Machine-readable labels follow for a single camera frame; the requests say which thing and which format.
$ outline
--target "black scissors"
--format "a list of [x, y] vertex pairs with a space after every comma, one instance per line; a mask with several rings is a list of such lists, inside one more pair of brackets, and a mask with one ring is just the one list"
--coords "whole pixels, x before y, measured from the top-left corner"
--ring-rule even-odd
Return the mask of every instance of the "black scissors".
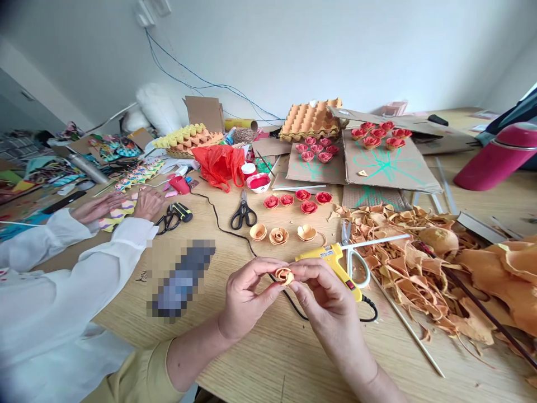
[[160, 232], [157, 232], [157, 235], [162, 235], [167, 231], [176, 229], [181, 221], [188, 222], [192, 220], [192, 213], [181, 203], [172, 203], [168, 206], [166, 214], [163, 215], [160, 220], [157, 222], [157, 226], [161, 227], [161, 223], [164, 223], [164, 229]]
[[[254, 217], [253, 222], [250, 222], [250, 216], [249, 216], [250, 214], [253, 214], [253, 217]], [[239, 218], [238, 225], [236, 227], [233, 227], [233, 222], [235, 221], [237, 217]], [[246, 203], [246, 191], [245, 190], [242, 191], [241, 205], [239, 206], [239, 209], [237, 210], [237, 212], [231, 218], [231, 227], [233, 229], [242, 228], [242, 222], [244, 219], [246, 219], [246, 225], [249, 227], [253, 227], [257, 223], [257, 214], [250, 207], [248, 207], [248, 203]]]

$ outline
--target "person's left hand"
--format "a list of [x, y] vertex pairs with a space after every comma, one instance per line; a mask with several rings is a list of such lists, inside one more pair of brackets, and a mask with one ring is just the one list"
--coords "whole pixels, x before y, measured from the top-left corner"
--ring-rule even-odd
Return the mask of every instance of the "person's left hand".
[[287, 266], [286, 262], [278, 259], [256, 257], [229, 276], [225, 288], [225, 308], [218, 318], [218, 327], [226, 339], [236, 342], [252, 330], [267, 308], [285, 289], [281, 283], [272, 283], [257, 295], [256, 288], [261, 277], [265, 273], [274, 273], [277, 269]]
[[79, 223], [87, 225], [97, 219], [107, 215], [110, 210], [121, 206], [125, 200], [125, 194], [121, 192], [112, 192], [82, 204], [75, 210], [71, 210], [71, 217]]

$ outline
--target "white scissors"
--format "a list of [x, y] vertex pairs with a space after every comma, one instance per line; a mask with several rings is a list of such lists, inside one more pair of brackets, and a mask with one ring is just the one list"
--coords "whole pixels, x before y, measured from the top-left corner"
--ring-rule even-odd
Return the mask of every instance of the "white scissors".
[[[343, 227], [341, 227], [341, 244], [343, 246], [349, 245], [349, 237], [351, 236], [351, 223], [347, 224], [347, 220], [343, 220]], [[356, 258], [360, 261], [360, 264], [363, 266], [365, 270], [365, 280], [362, 283], [356, 283], [356, 286], [358, 288], [366, 287], [369, 284], [369, 281], [371, 280], [371, 271], [369, 270], [368, 264], [365, 262], [364, 258], [356, 252], [354, 248], [347, 249], [347, 274], [348, 276], [354, 281], [354, 278], [352, 278], [352, 257], [356, 256]]]

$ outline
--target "blue wire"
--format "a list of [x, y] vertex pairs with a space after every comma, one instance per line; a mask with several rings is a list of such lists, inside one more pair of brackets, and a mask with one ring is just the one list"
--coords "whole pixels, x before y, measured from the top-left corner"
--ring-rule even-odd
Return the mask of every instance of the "blue wire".
[[[146, 34], [146, 36], [147, 36], [147, 40], [148, 40], [148, 43], [149, 43], [149, 47], [150, 47], [150, 49], [151, 49], [151, 55], [152, 55], [152, 57], [153, 57], [153, 61], [155, 62], [155, 64], [157, 65], [157, 67], [158, 67], [162, 72], [164, 72], [167, 76], [173, 78], [175, 81], [178, 81], [178, 82], [180, 82], [181, 84], [185, 85], [186, 87], [188, 87], [188, 88], [190, 88], [190, 89], [192, 89], [192, 90], [195, 90], [195, 91], [196, 91], [197, 93], [199, 93], [201, 96], [203, 96], [203, 94], [202, 94], [200, 91], [198, 91], [198, 90], [202, 90], [202, 89], [204, 89], [204, 88], [219, 87], [219, 88], [227, 89], [227, 90], [231, 91], [232, 93], [234, 93], [235, 95], [237, 95], [237, 96], [239, 96], [239, 97], [241, 97], [241, 98], [247, 100], [247, 101], [252, 105], [252, 108], [253, 108], [254, 111], [256, 112], [257, 116], [259, 116], [259, 117], [261, 118], [262, 121], [265, 121], [265, 122], [271, 122], [271, 121], [277, 121], [277, 120], [285, 120], [285, 119], [280, 119], [280, 118], [278, 118], [278, 116], [276, 116], [276, 115], [274, 115], [274, 114], [272, 114], [272, 113], [270, 113], [270, 112], [267, 112], [267, 111], [264, 110], [262, 107], [260, 107], [258, 104], [256, 104], [255, 102], [251, 101], [251, 100], [250, 100], [250, 99], [249, 99], [249, 98], [248, 98], [242, 91], [238, 90], [237, 88], [232, 87], [232, 86], [228, 86], [228, 85], [225, 85], [225, 84], [220, 84], [220, 85], [213, 84], [213, 83], [211, 83], [211, 82], [209, 82], [209, 81], [207, 81], [207, 80], [201, 78], [201, 77], [198, 76], [196, 73], [194, 73], [192, 70], [190, 70], [188, 67], [186, 67], [184, 64], [182, 64], [181, 62], [179, 62], [176, 58], [174, 58], [170, 53], [168, 53], [168, 52], [166, 51], [166, 49], [164, 49], [164, 48], [163, 48], [163, 47], [162, 47], [162, 46], [161, 46], [161, 45], [160, 45], [160, 44], [159, 44], [159, 43], [158, 43], [158, 42], [151, 36], [151, 34], [148, 32], [147, 29], [145, 29], [145, 34]], [[154, 43], [155, 43], [155, 44], [156, 44], [156, 45], [157, 45], [157, 46], [158, 46], [164, 53], [166, 53], [170, 58], [172, 58], [177, 64], [179, 64], [181, 67], [187, 69], [187, 70], [188, 70], [190, 73], [192, 73], [194, 76], [196, 76], [197, 78], [199, 78], [199, 79], [202, 80], [203, 82], [206, 82], [206, 83], [209, 84], [209, 85], [208, 85], [208, 86], [205, 86], [205, 87], [194, 87], [194, 86], [192, 86], [192, 85], [190, 85], [190, 84], [187, 84], [187, 83], [185, 83], [185, 82], [179, 80], [178, 78], [172, 76], [172, 75], [169, 74], [168, 72], [166, 72], [166, 71], [164, 70], [164, 68], [161, 66], [160, 62], [158, 61], [158, 58], [157, 58], [156, 53], [155, 53], [155, 51], [154, 51], [154, 49], [153, 49], [153, 45], [152, 45], [151, 41], [153, 41], [153, 42], [154, 42]], [[262, 116], [257, 112], [257, 110], [255, 109], [254, 105], [257, 106], [257, 107], [258, 107], [260, 110], [262, 110], [263, 112], [265, 112], [265, 113], [267, 113], [267, 114], [269, 114], [269, 115], [272, 115], [272, 116], [274, 116], [274, 117], [277, 118], [277, 119], [269, 119], [269, 120], [265, 120], [265, 119], [263, 119], [263, 117], [262, 117]], [[233, 114], [231, 114], [231, 113], [229, 113], [229, 112], [226, 112], [226, 113], [227, 113], [228, 115], [230, 115], [230, 116], [233, 116], [234, 118], [240, 119], [240, 118], [238, 118], [237, 116], [235, 116], [235, 115], [233, 115]]]

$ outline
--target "electrical wire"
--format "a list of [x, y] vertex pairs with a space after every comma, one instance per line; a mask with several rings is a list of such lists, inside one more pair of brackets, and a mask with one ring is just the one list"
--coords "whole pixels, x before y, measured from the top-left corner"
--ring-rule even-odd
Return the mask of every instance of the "electrical wire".
[[[195, 195], [195, 196], [201, 196], [205, 199], [207, 199], [207, 201], [209, 202], [209, 204], [211, 206], [213, 206], [213, 211], [214, 211], [214, 215], [216, 217], [216, 226], [218, 227], [219, 230], [221, 230], [222, 232], [225, 232], [227, 234], [230, 234], [230, 235], [233, 235], [237, 238], [241, 238], [241, 239], [244, 239], [246, 240], [246, 242], [248, 242], [248, 246], [250, 247], [250, 252], [252, 252], [252, 255], [254, 255], [255, 257], [257, 257], [257, 254], [253, 251], [253, 248], [252, 248], [252, 243], [250, 242], [250, 240], [247, 238], [247, 237], [244, 237], [242, 235], [239, 235], [239, 234], [236, 234], [234, 232], [230, 232], [230, 231], [226, 231], [222, 228], [220, 228], [220, 222], [218, 221], [218, 213], [216, 212], [216, 206], [211, 202], [211, 199], [209, 199], [207, 196], [205, 195], [202, 195], [200, 193], [194, 193], [192, 190], [190, 191], [191, 194]], [[276, 279], [274, 278], [274, 276], [272, 276], [272, 274], [268, 274], [270, 279], [276, 283]], [[300, 309], [298, 309], [298, 307], [296, 306], [295, 302], [293, 301], [293, 299], [291, 298], [291, 296], [289, 295], [289, 293], [284, 290], [284, 295], [287, 297], [287, 299], [289, 300], [289, 302], [291, 303], [291, 305], [293, 306], [293, 309], [298, 313], [298, 315], [304, 319], [304, 320], [307, 320], [309, 321], [308, 317], [306, 315], [304, 315]], [[373, 301], [371, 301], [368, 297], [366, 297], [365, 295], [362, 294], [362, 301], [367, 303], [372, 309], [373, 309], [373, 312], [375, 313], [375, 315], [370, 318], [370, 319], [360, 319], [360, 322], [374, 322], [376, 321], [378, 318], [379, 318], [379, 311], [377, 310], [375, 304], [373, 303]]]
[[[218, 88], [224, 88], [228, 91], [231, 91], [232, 93], [234, 93], [235, 95], [247, 100], [250, 105], [252, 106], [254, 112], [257, 114], [257, 116], [259, 116], [261, 118], [262, 121], [265, 121], [267, 123], [271, 122], [271, 121], [277, 121], [277, 120], [282, 120], [284, 121], [285, 119], [282, 119], [282, 118], [279, 118], [278, 116], [266, 111], [265, 109], [263, 109], [262, 107], [260, 107], [258, 104], [256, 104], [255, 102], [253, 102], [252, 100], [250, 100], [242, 91], [240, 91], [239, 89], [235, 88], [235, 87], [232, 87], [232, 86], [229, 86], [229, 85], [226, 85], [226, 84], [213, 84], [211, 83], [210, 81], [207, 81], [203, 78], [201, 78], [200, 76], [198, 76], [196, 73], [194, 73], [191, 69], [189, 69], [188, 67], [186, 67], [184, 64], [182, 64], [181, 62], [179, 62], [175, 57], [173, 57], [166, 49], [164, 49], [152, 36], [151, 34], [149, 33], [149, 31], [147, 29], [145, 29], [145, 34], [146, 34], [146, 37], [147, 37], [147, 40], [148, 40], [148, 43], [149, 43], [149, 47], [150, 47], [150, 50], [151, 50], [151, 55], [153, 57], [153, 61], [155, 62], [155, 64], [157, 65], [157, 67], [163, 72], [165, 73], [167, 76], [171, 77], [172, 79], [174, 79], [175, 81], [185, 85], [186, 87], [190, 88], [191, 90], [195, 90], [196, 92], [198, 92], [199, 94], [201, 94], [203, 96], [203, 94], [198, 91], [198, 90], [202, 90], [204, 88], [212, 88], [212, 87], [218, 87]], [[186, 82], [184, 81], [181, 81], [179, 80], [178, 78], [172, 76], [171, 74], [169, 74], [166, 70], [164, 70], [164, 68], [162, 67], [162, 65], [160, 64], [160, 62], [158, 61], [158, 58], [157, 58], [157, 55], [153, 49], [153, 45], [152, 45], [152, 42], [156, 44], [156, 46], [158, 46], [166, 55], [168, 55], [172, 60], [174, 60], [178, 65], [180, 65], [182, 68], [186, 69], [187, 71], [189, 71], [191, 74], [193, 74], [195, 77], [197, 77], [198, 79], [202, 80], [203, 82], [209, 84], [208, 86], [204, 86], [204, 87], [194, 87], [190, 84], [187, 84]], [[263, 117], [257, 112], [255, 106], [257, 106], [260, 110], [262, 110], [263, 112], [265, 112], [266, 114], [268, 115], [271, 115], [271, 116], [274, 116], [275, 118], [277, 119], [269, 119], [269, 120], [265, 120], [263, 119]], [[237, 116], [227, 112], [227, 111], [224, 111], [226, 112], [228, 115], [230, 116], [233, 116], [234, 118], [237, 118], [239, 119]]]

